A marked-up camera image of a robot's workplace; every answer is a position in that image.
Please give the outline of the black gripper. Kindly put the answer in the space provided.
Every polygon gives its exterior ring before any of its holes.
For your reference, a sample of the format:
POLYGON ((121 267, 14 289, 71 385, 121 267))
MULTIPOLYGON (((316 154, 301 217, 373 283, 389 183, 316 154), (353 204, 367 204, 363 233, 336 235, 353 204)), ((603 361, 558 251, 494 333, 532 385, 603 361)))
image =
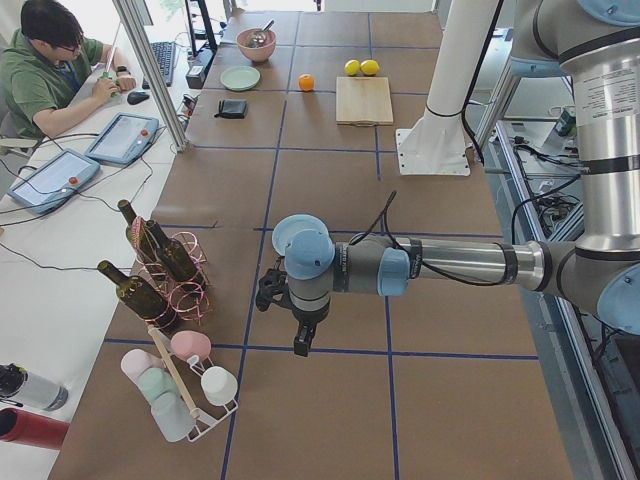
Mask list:
POLYGON ((305 311, 298 307, 293 307, 294 318, 299 322, 298 330, 293 340, 294 354, 298 356, 308 356, 315 337, 317 325, 326 319, 329 314, 329 306, 305 311))

